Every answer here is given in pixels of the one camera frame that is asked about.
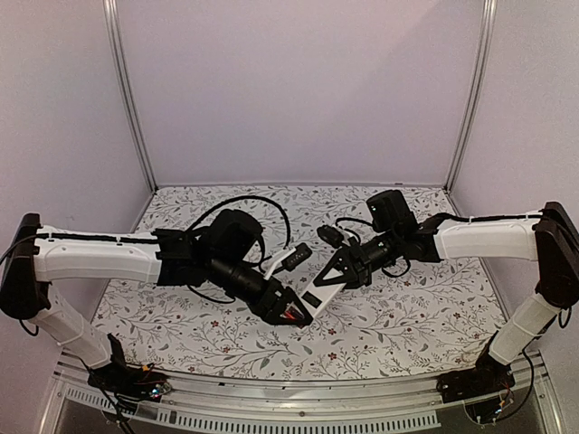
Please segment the white red remote control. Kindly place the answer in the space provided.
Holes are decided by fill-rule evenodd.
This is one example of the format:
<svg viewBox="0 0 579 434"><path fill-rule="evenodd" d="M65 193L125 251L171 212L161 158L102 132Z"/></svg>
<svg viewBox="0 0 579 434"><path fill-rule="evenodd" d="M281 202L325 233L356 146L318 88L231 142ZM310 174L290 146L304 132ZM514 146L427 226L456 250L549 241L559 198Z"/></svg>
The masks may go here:
<svg viewBox="0 0 579 434"><path fill-rule="evenodd" d="M317 288L314 286L313 280L308 283L304 291L299 295L299 299L312 317L318 318L343 288L337 286Z"/></svg>

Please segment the orange red battery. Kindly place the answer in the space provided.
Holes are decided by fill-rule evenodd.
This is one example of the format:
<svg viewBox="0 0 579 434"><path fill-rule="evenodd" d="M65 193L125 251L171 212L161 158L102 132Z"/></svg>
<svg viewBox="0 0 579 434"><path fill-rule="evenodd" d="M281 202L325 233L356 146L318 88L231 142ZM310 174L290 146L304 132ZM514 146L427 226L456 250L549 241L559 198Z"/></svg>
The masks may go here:
<svg viewBox="0 0 579 434"><path fill-rule="evenodd" d="M287 307L281 316L291 321L301 321L304 318L300 311L294 306Z"/></svg>

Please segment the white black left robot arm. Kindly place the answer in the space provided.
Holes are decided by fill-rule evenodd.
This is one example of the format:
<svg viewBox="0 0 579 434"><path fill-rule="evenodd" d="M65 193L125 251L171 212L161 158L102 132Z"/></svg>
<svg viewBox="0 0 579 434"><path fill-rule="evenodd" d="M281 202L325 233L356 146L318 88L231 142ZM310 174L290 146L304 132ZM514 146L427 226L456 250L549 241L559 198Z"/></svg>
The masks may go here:
<svg viewBox="0 0 579 434"><path fill-rule="evenodd" d="M274 271L261 273L246 260L262 244L263 228L247 212L223 210L207 227L157 229L135 234L61 231L39 214L23 216L1 258L1 310L28 321L71 350L114 392L127 392L134 373L122 346L61 298L50 285L61 279L121 279L159 287L198 288L210 282L271 326L308 326L313 316Z"/></svg>

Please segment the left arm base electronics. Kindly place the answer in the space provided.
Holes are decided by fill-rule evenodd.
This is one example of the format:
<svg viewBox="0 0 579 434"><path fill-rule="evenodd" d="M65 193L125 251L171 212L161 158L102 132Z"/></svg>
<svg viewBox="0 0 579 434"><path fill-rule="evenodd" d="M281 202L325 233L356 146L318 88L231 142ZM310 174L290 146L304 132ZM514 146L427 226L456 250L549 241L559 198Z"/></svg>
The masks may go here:
<svg viewBox="0 0 579 434"><path fill-rule="evenodd" d="M88 368L90 386L112 393L127 410L134 410L142 401L160 402L172 391L168 376L158 372L154 363L130 366L120 341L112 334L107 334L107 338L111 350L109 362L100 368Z"/></svg>

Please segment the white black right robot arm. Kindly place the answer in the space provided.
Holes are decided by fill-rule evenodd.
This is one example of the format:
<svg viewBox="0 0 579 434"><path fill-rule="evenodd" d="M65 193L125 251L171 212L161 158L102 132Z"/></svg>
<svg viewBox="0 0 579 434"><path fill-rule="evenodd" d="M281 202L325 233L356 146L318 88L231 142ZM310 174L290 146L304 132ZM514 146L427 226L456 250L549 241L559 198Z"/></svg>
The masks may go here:
<svg viewBox="0 0 579 434"><path fill-rule="evenodd" d="M521 214L460 217L440 212L418 222L399 190L367 200L376 235L360 243L343 241L337 228L322 226L318 236L335 248L327 265L308 284L301 300L313 316L347 288L371 284L374 272L398 259L439 263L447 259L522 259L538 266L534 292L486 344L468 375L474 393L486 394L501 382L501 366L515 358L563 311L578 302L578 230L564 206L548 202Z"/></svg>

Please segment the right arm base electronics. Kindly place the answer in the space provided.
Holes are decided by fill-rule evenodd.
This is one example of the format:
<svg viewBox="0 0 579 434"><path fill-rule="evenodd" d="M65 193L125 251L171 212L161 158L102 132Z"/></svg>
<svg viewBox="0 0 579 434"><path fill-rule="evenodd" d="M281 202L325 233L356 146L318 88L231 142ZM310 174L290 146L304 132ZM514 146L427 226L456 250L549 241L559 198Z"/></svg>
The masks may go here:
<svg viewBox="0 0 579 434"><path fill-rule="evenodd" d="M465 407L472 421L490 424L497 422L506 406L513 402L512 387L515 384L510 365L494 360L486 345L473 367L439 375L436 390L444 403L492 394L493 397L488 400L477 401Z"/></svg>

